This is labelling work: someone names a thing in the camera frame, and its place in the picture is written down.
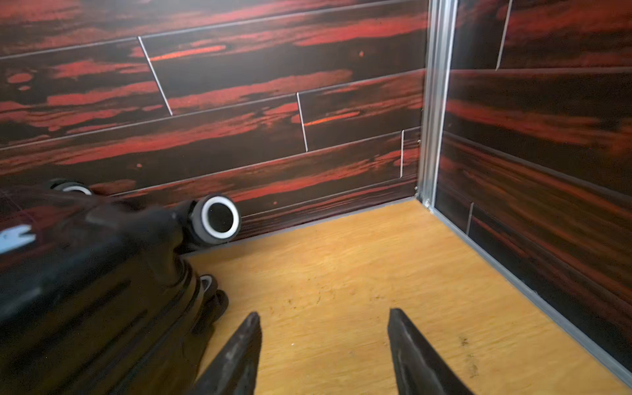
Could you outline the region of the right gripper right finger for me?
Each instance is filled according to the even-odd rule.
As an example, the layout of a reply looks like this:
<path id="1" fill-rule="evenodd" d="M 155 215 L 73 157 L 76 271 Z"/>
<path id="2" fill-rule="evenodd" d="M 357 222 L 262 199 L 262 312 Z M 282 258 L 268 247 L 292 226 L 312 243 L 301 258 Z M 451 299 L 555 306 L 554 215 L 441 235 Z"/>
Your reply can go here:
<path id="1" fill-rule="evenodd" d="M 398 392 L 473 395 L 401 309 L 390 309 L 388 338 Z"/>

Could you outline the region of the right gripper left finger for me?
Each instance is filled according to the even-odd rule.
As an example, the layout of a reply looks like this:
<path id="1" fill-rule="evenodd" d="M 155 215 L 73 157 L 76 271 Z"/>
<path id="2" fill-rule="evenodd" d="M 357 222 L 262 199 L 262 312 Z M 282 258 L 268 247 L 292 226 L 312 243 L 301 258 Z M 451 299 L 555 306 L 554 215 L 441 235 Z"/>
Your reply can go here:
<path id="1" fill-rule="evenodd" d="M 250 313 L 188 394 L 253 395 L 263 343 L 260 316 Z"/>

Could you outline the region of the black white space suitcase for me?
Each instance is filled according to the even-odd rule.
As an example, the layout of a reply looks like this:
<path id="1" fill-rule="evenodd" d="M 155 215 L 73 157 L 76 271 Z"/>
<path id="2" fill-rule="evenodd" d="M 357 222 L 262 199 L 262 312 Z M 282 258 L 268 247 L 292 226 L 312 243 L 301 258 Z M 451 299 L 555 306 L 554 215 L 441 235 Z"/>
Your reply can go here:
<path id="1" fill-rule="evenodd" d="M 2 393 L 191 390 L 228 306 L 185 258 L 194 207 L 2 189 Z"/>

